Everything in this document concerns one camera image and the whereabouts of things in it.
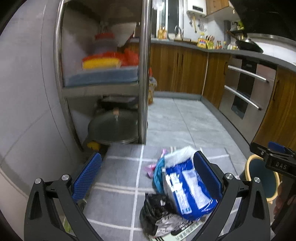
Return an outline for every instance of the blue tray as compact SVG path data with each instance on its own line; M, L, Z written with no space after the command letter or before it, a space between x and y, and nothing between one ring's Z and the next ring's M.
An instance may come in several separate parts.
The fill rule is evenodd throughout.
M85 70L65 80L65 87L138 81L138 66Z

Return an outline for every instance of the window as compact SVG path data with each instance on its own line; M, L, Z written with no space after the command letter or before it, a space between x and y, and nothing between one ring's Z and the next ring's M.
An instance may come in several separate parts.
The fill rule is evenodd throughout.
M152 10L152 37L163 27L174 33L176 26L183 28L183 0L162 0L162 6Z

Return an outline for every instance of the faucet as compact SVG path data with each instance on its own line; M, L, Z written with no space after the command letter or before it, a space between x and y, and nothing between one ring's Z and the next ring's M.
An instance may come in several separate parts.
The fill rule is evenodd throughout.
M175 38L177 38L178 34L180 34L181 40L183 40L183 38L184 38L184 29L181 30L181 28L178 25L176 25L175 26Z

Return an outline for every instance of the wall cabinet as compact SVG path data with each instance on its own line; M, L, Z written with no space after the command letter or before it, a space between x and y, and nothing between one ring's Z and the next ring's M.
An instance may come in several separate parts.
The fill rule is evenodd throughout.
M203 97L219 109L230 55L210 53Z
M273 93L254 142L269 141L296 149L296 73L278 67Z
M229 7L228 0L206 0L207 15L219 11L225 7Z
M128 47L139 52L137 43ZM184 47L151 44L150 66L157 80L157 91L201 94L207 53Z

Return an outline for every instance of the blue gripper pad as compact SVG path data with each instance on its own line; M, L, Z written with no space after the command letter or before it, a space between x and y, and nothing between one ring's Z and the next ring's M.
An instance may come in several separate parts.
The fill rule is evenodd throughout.
M85 197L89 187L98 173L98 170L101 168L101 164L102 157L99 153L96 153L76 179L73 185L72 194L72 198L75 202Z
M222 183L211 169L209 161L199 152L196 152L193 156L194 167L211 197L220 201L222 199Z
M286 153L286 148L284 146L282 146L276 142L273 142L273 141L268 142L268 148L273 151L280 152L283 154Z

